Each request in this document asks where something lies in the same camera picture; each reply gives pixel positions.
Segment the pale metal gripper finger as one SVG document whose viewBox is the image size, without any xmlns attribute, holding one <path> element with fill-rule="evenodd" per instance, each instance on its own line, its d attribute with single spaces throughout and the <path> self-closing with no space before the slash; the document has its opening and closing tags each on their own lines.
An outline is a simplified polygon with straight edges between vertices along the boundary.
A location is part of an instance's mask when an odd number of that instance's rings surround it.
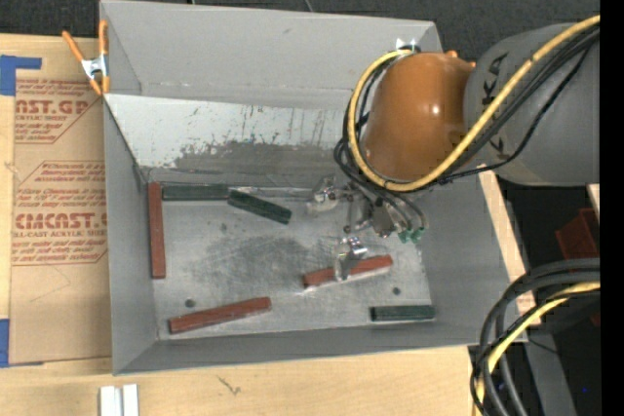
<svg viewBox="0 0 624 416">
<path fill-rule="evenodd" d="M 360 263 L 369 249 L 358 237 L 342 238 L 334 249 L 333 272 L 337 281 L 345 281 Z"/>
<path fill-rule="evenodd" d="M 318 215 L 336 208 L 340 200 L 340 190 L 335 185 L 334 177 L 323 177 L 312 189 L 306 201 L 306 213 Z"/>
</svg>

